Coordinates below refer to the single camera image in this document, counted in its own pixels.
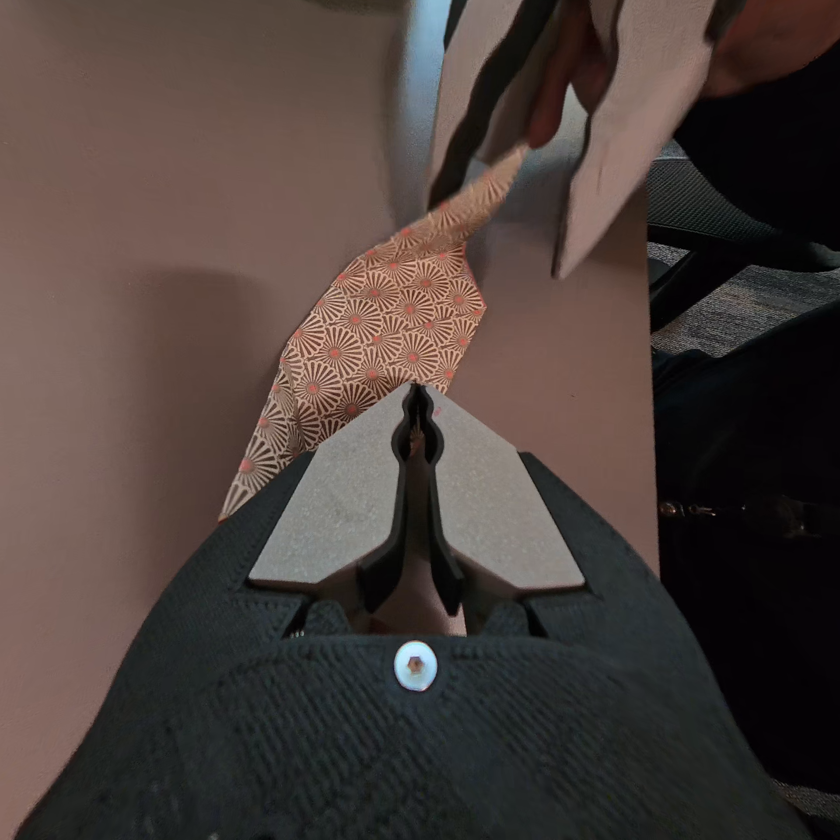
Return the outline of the person's right hand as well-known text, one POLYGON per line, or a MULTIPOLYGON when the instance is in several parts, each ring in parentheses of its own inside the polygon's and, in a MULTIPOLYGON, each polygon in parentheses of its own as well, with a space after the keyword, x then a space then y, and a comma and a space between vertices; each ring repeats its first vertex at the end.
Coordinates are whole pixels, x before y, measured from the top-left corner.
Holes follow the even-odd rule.
POLYGON ((537 150, 551 141, 563 117, 567 91, 592 113, 610 80, 611 68, 586 1, 562 2, 556 45, 530 111, 527 140, 537 150))

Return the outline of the black mesh office chair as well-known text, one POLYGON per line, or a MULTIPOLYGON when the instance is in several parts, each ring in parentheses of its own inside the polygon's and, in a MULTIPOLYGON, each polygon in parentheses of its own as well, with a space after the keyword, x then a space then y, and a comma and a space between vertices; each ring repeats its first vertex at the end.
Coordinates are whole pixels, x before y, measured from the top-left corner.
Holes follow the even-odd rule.
POLYGON ((684 155, 658 157, 647 174, 647 241, 683 249, 649 281, 650 327, 669 326, 750 266, 802 274, 839 267, 838 252, 743 213, 684 155))

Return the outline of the person's dark trousers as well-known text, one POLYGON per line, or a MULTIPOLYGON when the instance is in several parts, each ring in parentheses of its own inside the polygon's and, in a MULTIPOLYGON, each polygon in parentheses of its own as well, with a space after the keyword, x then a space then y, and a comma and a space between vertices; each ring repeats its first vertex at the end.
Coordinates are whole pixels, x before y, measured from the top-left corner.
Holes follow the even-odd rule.
POLYGON ((838 795, 838 303, 653 365, 662 582, 769 774, 838 795))

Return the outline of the person's dark upper clothing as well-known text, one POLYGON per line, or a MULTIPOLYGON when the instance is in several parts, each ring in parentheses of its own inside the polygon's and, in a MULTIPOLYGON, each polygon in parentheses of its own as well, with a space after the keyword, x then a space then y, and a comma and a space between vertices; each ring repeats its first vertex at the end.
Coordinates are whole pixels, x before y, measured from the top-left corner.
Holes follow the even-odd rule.
POLYGON ((745 214, 839 250, 838 43, 787 77, 698 101, 675 141, 745 214))

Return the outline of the brown flower-patterned origami paper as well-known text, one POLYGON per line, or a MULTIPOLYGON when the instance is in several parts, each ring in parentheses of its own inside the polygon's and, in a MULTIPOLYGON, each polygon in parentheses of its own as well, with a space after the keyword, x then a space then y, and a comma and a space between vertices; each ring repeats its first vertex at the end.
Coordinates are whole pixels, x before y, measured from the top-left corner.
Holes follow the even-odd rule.
POLYGON ((280 354, 220 522, 399 386, 447 392, 487 309, 466 244, 504 203, 528 152, 518 143, 335 277, 280 354))

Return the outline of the person's right forearm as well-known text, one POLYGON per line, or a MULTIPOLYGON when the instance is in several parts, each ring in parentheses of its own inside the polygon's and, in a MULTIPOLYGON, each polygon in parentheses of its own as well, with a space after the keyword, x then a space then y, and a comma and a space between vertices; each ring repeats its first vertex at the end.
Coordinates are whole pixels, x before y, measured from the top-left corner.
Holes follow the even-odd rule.
POLYGON ((838 1, 748 1, 715 47, 702 98, 789 76, 839 39, 838 1))

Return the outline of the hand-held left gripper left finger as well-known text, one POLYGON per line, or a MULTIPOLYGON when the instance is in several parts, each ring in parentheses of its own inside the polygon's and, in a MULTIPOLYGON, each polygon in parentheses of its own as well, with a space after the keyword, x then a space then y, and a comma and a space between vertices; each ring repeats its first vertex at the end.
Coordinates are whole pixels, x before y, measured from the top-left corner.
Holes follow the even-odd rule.
POLYGON ((418 397, 401 385, 318 446, 248 573, 253 588, 334 601, 359 630, 421 630, 418 397))

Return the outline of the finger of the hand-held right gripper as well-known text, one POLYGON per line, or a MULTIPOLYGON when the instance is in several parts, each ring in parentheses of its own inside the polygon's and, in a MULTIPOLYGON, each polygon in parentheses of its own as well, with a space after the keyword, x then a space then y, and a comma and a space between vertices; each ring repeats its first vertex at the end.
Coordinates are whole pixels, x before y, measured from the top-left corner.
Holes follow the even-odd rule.
POLYGON ((560 1, 452 2, 427 170, 427 210, 527 141, 564 21, 560 1))
POLYGON ((610 79, 587 120, 553 260, 567 277, 602 239, 700 93, 714 1, 589 2, 610 79))

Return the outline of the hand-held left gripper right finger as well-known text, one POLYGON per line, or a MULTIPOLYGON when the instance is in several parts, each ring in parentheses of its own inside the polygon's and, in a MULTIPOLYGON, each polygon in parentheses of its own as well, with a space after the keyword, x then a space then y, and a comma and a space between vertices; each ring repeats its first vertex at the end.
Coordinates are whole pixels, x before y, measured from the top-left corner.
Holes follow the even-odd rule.
POLYGON ((516 448, 420 387, 432 576, 447 613, 478 634, 502 602, 578 592, 585 578, 516 448))

